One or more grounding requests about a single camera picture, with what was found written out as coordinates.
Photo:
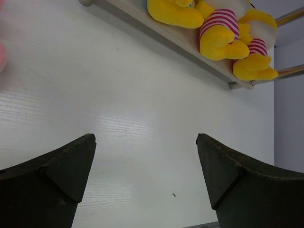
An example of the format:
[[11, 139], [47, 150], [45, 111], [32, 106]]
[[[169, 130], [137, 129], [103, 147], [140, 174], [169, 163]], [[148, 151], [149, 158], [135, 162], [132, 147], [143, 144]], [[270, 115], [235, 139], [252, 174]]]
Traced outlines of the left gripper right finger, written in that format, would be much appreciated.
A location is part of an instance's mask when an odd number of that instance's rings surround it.
[[221, 228], [302, 228], [304, 175], [233, 150], [205, 133], [196, 139], [211, 208]]

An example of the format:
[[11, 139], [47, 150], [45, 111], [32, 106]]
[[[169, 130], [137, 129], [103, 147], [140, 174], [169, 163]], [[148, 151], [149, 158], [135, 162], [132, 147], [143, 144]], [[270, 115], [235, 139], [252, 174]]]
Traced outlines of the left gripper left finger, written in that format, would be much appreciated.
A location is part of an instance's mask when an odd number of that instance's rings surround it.
[[70, 228], [82, 201], [96, 149], [88, 133], [0, 171], [2, 228]]

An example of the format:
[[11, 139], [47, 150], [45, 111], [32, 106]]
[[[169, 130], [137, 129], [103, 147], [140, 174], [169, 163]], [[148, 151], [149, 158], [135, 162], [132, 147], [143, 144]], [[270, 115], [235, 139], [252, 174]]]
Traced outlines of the pink toy pink striped shirt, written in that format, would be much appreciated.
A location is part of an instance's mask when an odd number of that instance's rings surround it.
[[7, 51], [2, 41], [0, 41], [0, 71], [2, 72], [7, 63]]

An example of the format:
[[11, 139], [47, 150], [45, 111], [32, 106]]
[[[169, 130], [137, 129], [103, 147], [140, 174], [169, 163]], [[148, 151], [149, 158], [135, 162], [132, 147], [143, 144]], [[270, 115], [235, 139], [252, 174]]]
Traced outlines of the yellow toy red stripes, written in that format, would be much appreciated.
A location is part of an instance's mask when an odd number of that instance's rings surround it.
[[250, 9], [248, 0], [199, 0], [196, 9], [204, 22], [199, 30], [199, 52], [206, 58], [243, 59], [249, 48], [240, 40], [238, 21]]
[[278, 72], [270, 66], [268, 50], [274, 47], [277, 24], [268, 13], [249, 9], [239, 21], [240, 40], [244, 42], [249, 55], [233, 62], [233, 74], [240, 80], [272, 80]]

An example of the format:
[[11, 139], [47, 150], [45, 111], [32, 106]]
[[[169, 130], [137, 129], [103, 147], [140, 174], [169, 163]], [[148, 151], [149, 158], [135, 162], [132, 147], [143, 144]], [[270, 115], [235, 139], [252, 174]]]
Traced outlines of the yellow toy blue striped shirt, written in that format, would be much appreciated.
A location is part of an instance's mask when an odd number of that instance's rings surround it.
[[196, 3], [196, 0], [147, 0], [147, 10], [158, 22], [196, 29], [204, 22], [203, 15], [196, 9]]

